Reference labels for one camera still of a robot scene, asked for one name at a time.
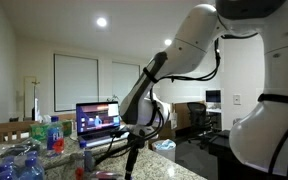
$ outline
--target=office chair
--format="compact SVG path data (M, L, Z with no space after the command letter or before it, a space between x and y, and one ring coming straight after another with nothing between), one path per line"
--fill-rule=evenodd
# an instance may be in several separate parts
M205 104L189 102L187 107L190 110L191 133L195 135L195 137L189 138L188 142L200 140L197 145L200 146L200 149L204 149L212 138L213 124L215 122L211 121L212 115L207 115Z

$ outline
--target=dark floor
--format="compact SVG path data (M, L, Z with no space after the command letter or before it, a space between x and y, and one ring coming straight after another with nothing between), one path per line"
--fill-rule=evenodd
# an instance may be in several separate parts
M206 149L201 150L198 141L188 143L187 138L177 138L175 162L209 180L217 180L217 159Z

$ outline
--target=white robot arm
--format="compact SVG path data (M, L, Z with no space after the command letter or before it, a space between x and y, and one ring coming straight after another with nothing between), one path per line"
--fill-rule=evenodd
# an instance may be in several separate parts
M255 33L264 43L264 95L255 109L233 126L230 146L241 163L288 176L288 0L217 0L216 9L210 5L193 8L173 44L155 55L123 100L123 121L147 125L153 110L145 99L149 90L166 75L196 69L215 39ZM157 104L167 119L167 107Z

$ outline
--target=black stand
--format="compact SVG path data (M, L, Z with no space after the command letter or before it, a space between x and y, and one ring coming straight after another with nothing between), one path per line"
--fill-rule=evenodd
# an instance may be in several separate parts
M134 134L129 134L127 137L128 141L139 141L131 147L130 153L128 154L127 163L125 167L125 179L131 180L132 171L134 168L134 164L136 163L138 149L142 149L145 146L145 141L142 137L136 136Z

